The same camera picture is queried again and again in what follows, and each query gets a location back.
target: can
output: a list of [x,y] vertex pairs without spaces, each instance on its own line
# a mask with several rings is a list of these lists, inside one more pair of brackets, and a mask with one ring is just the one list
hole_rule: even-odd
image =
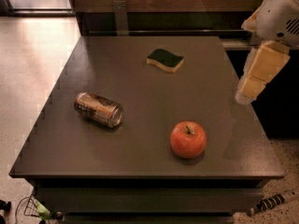
[[83,117],[93,119],[109,128],[118,126],[123,119],[120,104],[89,92],[78,94],[74,107]]

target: apple stem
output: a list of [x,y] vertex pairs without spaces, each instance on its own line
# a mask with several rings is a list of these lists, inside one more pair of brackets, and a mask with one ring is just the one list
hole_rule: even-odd
[[191,134],[192,132],[190,131],[189,127],[186,125],[187,128],[187,134]]

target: apple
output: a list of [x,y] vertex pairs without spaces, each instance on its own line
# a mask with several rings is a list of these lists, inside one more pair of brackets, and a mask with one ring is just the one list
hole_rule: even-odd
[[183,159],[193,159],[206,147],[206,132],[196,122],[178,123],[170,134],[170,146]]

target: floor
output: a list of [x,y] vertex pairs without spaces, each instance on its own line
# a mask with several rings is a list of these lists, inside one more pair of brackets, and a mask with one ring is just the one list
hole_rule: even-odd
[[[7,224],[38,223],[24,214],[32,187],[8,172],[79,38],[74,18],[0,17],[0,199],[12,202]],[[286,176],[264,188],[269,197],[299,185],[299,140],[271,140]],[[299,200],[248,217],[234,215],[235,223],[299,223]]]

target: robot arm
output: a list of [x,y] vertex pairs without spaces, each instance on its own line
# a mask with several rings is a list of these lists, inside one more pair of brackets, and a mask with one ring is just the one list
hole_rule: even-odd
[[263,40],[249,53],[237,87],[235,99],[246,105],[256,100],[288,62],[290,46],[299,45],[299,0],[263,0],[242,28]]

